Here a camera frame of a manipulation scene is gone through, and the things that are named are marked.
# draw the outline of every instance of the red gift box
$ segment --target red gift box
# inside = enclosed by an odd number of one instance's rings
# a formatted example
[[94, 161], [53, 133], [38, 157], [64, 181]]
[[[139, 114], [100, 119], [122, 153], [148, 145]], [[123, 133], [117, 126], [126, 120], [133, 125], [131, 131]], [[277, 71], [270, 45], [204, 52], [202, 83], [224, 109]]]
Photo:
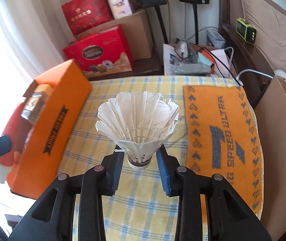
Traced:
[[76, 60], [87, 78], [131, 71], [134, 64], [120, 24], [73, 42], [63, 51]]
[[114, 19], [107, 0], [72, 0], [62, 8], [74, 35]]

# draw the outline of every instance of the sheer curtain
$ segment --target sheer curtain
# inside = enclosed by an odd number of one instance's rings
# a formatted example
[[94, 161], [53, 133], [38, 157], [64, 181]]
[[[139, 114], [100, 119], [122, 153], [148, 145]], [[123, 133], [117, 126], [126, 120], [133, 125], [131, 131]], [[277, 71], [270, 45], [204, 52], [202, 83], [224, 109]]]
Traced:
[[30, 82], [74, 41], [60, 0], [0, 0], [0, 130]]

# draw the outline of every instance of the gray box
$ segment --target gray box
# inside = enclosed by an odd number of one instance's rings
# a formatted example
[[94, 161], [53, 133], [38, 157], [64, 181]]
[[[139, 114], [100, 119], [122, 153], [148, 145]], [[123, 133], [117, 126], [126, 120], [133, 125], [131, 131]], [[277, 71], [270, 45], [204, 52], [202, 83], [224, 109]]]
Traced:
[[224, 48], [225, 39], [214, 29], [206, 29], [206, 44], [219, 49]]

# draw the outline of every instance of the metal pin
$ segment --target metal pin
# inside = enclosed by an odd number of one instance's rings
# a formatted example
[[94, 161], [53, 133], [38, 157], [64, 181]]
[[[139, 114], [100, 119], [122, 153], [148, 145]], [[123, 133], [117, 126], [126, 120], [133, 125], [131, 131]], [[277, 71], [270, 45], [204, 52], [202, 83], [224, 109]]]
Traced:
[[215, 174], [214, 179], [220, 181], [223, 179], [223, 176], [221, 174]]
[[59, 179], [59, 180], [65, 180], [65, 179], [67, 179], [67, 174], [65, 174], [65, 173], [59, 174], [59, 175], [58, 175], [58, 179]]
[[102, 165], [97, 165], [94, 167], [94, 170], [97, 171], [97, 172], [100, 172], [104, 169], [104, 167]]
[[179, 166], [178, 167], [178, 172], [186, 172], [186, 167], [184, 167], [184, 166]]

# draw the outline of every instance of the speaker stand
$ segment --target speaker stand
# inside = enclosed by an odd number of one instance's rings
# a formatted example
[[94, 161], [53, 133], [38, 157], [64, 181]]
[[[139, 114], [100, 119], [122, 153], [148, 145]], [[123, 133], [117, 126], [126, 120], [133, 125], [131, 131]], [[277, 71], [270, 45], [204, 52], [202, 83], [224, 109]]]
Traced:
[[195, 24], [195, 44], [199, 44], [199, 23], [197, 20], [197, 5], [193, 4], [194, 24]]
[[154, 8], [155, 8], [157, 17], [158, 17], [160, 25], [161, 25], [164, 42], [165, 42], [165, 44], [169, 44], [169, 41], [167, 40], [167, 35], [166, 35], [165, 26], [164, 26], [164, 22], [163, 22], [163, 18], [162, 18], [160, 7], [157, 5], [157, 6], [154, 6]]

